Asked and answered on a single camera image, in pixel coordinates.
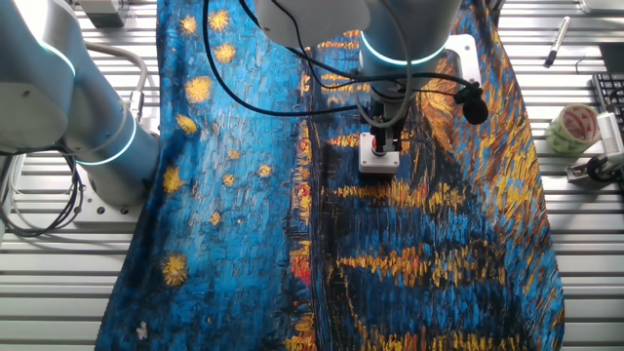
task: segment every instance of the metal grating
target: metal grating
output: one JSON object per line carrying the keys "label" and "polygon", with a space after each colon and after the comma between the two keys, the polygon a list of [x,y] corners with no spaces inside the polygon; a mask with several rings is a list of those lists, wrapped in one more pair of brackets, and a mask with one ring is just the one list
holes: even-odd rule
{"label": "metal grating", "polygon": [[[154,28],[156,2],[131,1],[136,15],[120,32],[94,29],[78,12],[86,40],[121,46],[145,59],[143,124],[159,119]],[[550,69],[542,66],[563,16],[570,31]],[[586,191],[566,182],[565,167],[603,152],[590,148],[579,160],[553,154],[544,129],[573,102],[594,104],[591,75],[605,71],[598,44],[624,41],[624,18],[585,16],[572,0],[507,0],[500,36],[518,74],[535,136],[565,287],[565,351],[624,351],[624,203],[617,185]],[[122,98],[138,70],[105,55],[93,58]],[[578,63],[578,74],[575,65]],[[54,154],[26,158],[16,199],[34,223],[49,223],[62,207],[69,171]],[[134,226],[69,226],[36,240],[6,234],[0,247],[0,351],[92,350],[101,316],[130,244]]]}

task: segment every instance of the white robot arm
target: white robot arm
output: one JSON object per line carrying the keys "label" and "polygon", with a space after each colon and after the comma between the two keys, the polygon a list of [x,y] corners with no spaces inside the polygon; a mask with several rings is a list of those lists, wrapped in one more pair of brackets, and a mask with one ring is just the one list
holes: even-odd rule
{"label": "white robot arm", "polygon": [[141,203],[158,139],[91,60],[73,10],[63,0],[0,1],[0,47],[0,152],[62,147],[102,200]]}

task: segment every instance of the marker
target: marker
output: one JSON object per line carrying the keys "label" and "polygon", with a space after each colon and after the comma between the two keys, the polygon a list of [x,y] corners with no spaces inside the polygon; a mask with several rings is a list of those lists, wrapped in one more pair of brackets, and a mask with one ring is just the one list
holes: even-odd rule
{"label": "marker", "polygon": [[571,20],[572,19],[570,17],[565,17],[564,21],[562,22],[562,25],[559,27],[559,33],[557,34],[557,39],[553,43],[553,46],[550,48],[550,54],[548,55],[548,58],[546,58],[546,62],[544,63],[546,68],[549,68],[555,62],[555,59],[557,58],[557,51],[559,50],[559,48],[562,46],[562,43],[564,42],[564,37],[566,36],[567,28],[569,27],[569,22]]}

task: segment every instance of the painted fabric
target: painted fabric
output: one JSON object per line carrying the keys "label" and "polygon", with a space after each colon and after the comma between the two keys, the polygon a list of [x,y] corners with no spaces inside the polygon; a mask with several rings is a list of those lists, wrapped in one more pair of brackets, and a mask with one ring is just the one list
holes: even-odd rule
{"label": "painted fabric", "polygon": [[[198,0],[159,0],[161,160],[96,350],[558,350],[562,282],[527,112],[483,0],[475,37],[490,115],[421,93],[392,180],[360,177],[355,112],[256,114],[210,72]],[[214,57],[247,102],[351,104],[321,88],[238,2],[211,1]],[[312,48],[348,70],[359,32]],[[455,73],[445,56],[438,71]],[[328,85],[345,81],[319,71]],[[424,89],[456,86],[432,80]]]}

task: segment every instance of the yellow star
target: yellow star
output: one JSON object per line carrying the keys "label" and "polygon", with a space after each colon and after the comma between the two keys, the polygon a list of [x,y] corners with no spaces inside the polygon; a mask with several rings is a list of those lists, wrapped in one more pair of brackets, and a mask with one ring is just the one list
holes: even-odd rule
{"label": "yellow star", "polygon": [[187,16],[183,20],[181,20],[179,22],[179,25],[182,28],[182,32],[184,32],[184,34],[192,34],[195,33],[195,30],[197,30],[197,21],[195,21],[195,18],[192,18],[190,16]]}
{"label": "yellow star", "polygon": [[210,219],[208,219],[208,221],[210,223],[212,223],[213,225],[218,225],[219,223],[221,223],[221,214],[214,213],[213,215],[211,215],[211,217],[210,217]]}
{"label": "yellow star", "polygon": [[214,57],[221,63],[230,63],[236,56],[236,49],[232,44],[219,45],[214,49]]}
{"label": "yellow star", "polygon": [[208,16],[208,24],[214,31],[221,31],[225,29],[230,22],[230,14],[225,10],[219,10],[216,13],[211,13]]}
{"label": "yellow star", "polygon": [[261,177],[271,176],[271,168],[266,165],[262,165],[260,166],[260,169],[258,170],[258,174]]}
{"label": "yellow star", "polygon": [[299,89],[301,90],[302,95],[303,93],[310,91],[310,85],[308,85],[309,81],[310,76],[307,74],[303,74],[303,76],[301,77],[301,82],[299,83]]}
{"label": "yellow star", "polygon": [[241,151],[229,150],[227,151],[227,156],[229,156],[232,160],[238,160],[241,158]]}
{"label": "yellow star", "polygon": [[165,176],[163,177],[163,188],[165,192],[174,193],[178,191],[182,185],[184,185],[184,181],[179,178],[179,168],[167,167]]}
{"label": "yellow star", "polygon": [[188,277],[186,256],[183,253],[170,253],[162,263],[165,283],[170,287],[179,287]]}
{"label": "yellow star", "polygon": [[225,184],[225,186],[234,185],[234,175],[225,175],[223,177],[223,184]]}
{"label": "yellow star", "polygon": [[197,132],[197,124],[195,124],[195,122],[186,117],[186,116],[182,116],[177,115],[177,118],[175,118],[177,120],[177,124],[179,125],[180,128],[182,128],[182,130],[187,133],[187,134],[193,134],[195,132]]}
{"label": "yellow star", "polygon": [[186,99],[190,103],[202,102],[211,95],[211,86],[213,81],[208,77],[197,77],[186,82],[184,89],[186,90]]}

